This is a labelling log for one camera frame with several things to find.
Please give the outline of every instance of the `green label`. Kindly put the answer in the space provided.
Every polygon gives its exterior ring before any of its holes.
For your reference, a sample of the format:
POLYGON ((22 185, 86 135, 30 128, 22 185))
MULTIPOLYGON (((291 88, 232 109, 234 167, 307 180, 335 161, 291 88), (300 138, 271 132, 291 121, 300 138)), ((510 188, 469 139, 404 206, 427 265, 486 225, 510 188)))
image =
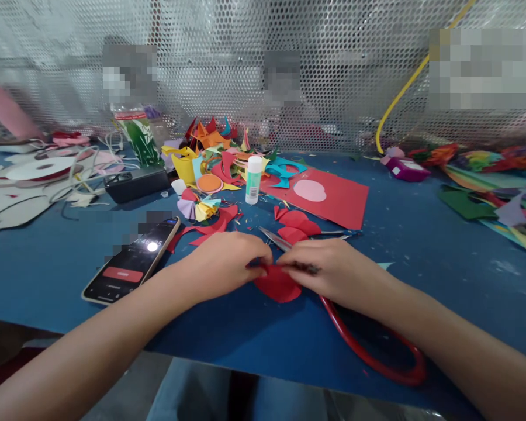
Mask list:
POLYGON ((148 119, 118 120, 117 122, 126 133, 141 167, 164 166, 164 161, 156 149, 148 119))
POLYGON ((261 185, 261 173, 247 172, 247 182, 245 183, 245 193, 249 197, 255 197, 259 194, 261 185))

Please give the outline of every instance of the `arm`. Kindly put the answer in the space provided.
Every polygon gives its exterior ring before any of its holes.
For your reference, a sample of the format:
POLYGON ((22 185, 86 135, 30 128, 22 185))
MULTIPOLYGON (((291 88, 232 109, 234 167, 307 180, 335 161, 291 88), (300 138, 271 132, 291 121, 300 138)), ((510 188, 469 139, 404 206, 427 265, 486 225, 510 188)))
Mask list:
POLYGON ((219 233, 43 351, 0 386, 0 420, 78 420, 178 315, 264 273, 271 249, 241 233, 219 233), (223 256, 220 250, 238 250, 223 256), (212 276, 203 274, 210 270, 212 276))
POLYGON ((400 282, 345 241, 303 241, 278 263, 302 285, 408 338, 488 420, 526 420, 526 356, 400 282), (321 271, 312 276, 288 266, 294 262, 321 271))

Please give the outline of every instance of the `bottle cap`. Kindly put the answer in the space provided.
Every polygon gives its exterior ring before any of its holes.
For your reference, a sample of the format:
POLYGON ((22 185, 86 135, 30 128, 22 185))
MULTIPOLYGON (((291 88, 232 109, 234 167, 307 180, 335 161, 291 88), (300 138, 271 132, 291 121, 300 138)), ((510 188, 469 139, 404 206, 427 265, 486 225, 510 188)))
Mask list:
POLYGON ((247 160, 247 171, 258 173, 263 169, 263 158, 260 156, 251 156, 247 160))

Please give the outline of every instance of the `hand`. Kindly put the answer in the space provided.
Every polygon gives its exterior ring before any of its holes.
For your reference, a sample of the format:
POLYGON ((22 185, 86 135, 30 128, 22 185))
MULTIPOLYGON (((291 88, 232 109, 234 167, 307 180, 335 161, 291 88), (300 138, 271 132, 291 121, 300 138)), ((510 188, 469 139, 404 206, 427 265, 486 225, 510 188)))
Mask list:
POLYGON ((378 318, 405 284, 340 239, 307 240, 296 243, 276 262, 284 265, 292 279, 354 311, 378 318), (296 269, 294 264, 319 267, 316 275, 296 269))
POLYGON ((221 232, 164 271, 170 270, 168 277, 177 276, 182 280, 179 287, 194 305, 265 275, 261 267, 246 267, 256 258, 268 265, 273 262, 271 249, 260 238, 240 232, 221 232))

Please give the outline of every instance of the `orange paper circle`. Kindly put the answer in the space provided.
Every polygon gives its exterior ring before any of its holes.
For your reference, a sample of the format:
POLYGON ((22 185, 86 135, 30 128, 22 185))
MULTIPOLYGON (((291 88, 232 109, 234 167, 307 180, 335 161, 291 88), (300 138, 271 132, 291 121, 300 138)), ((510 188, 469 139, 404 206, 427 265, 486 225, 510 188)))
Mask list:
POLYGON ((214 174, 205 174, 202 175, 197 180, 197 187, 203 192, 212 192, 218 190, 222 185, 222 180, 215 176, 214 174))

